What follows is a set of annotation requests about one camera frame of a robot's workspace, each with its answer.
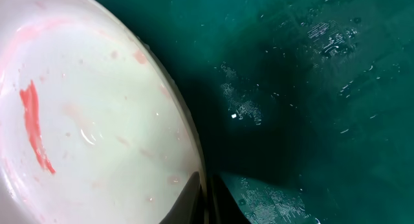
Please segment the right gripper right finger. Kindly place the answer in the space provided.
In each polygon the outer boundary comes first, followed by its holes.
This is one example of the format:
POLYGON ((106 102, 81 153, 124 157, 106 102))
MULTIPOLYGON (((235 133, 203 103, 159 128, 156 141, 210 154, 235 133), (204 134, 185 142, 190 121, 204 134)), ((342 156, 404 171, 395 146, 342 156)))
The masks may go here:
POLYGON ((208 180, 208 210, 212 224, 250 224, 219 175, 208 180))

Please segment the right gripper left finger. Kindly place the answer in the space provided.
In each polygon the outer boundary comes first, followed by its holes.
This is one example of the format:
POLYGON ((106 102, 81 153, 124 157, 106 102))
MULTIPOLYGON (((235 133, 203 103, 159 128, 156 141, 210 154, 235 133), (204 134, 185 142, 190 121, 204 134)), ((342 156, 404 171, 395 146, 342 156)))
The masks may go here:
POLYGON ((171 210, 160 224, 203 224, 204 198, 200 175, 192 173, 171 210))

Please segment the white pink plate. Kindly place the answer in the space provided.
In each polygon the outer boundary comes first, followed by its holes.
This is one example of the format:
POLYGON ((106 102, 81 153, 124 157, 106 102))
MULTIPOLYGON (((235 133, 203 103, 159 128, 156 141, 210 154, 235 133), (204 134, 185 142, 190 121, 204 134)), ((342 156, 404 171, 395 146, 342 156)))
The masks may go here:
POLYGON ((202 164, 173 80, 108 9, 1 0, 2 223, 160 223, 202 164))

